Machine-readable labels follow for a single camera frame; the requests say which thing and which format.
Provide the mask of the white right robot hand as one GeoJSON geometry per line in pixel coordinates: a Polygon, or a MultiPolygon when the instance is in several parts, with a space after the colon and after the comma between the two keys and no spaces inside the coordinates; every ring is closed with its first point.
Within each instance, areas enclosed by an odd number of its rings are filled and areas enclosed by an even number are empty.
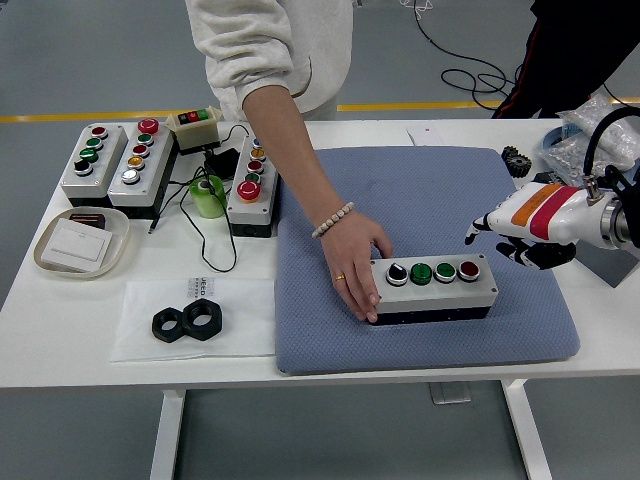
{"type": "Polygon", "coordinates": [[[470,225],[465,243],[483,231],[506,240],[496,250],[526,267],[546,270],[574,259],[578,242],[611,249],[610,235],[602,230],[602,216],[610,194],[591,206],[587,192],[561,184],[530,182],[470,225]]]}

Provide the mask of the person's right hand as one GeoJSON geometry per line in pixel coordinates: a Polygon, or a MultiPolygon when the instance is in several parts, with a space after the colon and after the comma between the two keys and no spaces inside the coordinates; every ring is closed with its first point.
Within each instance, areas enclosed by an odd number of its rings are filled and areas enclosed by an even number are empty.
{"type": "Polygon", "coordinates": [[[320,242],[337,294],[358,320],[376,323],[380,295],[371,270],[372,248],[383,258],[393,255],[382,226],[352,211],[330,227],[320,242]]]}

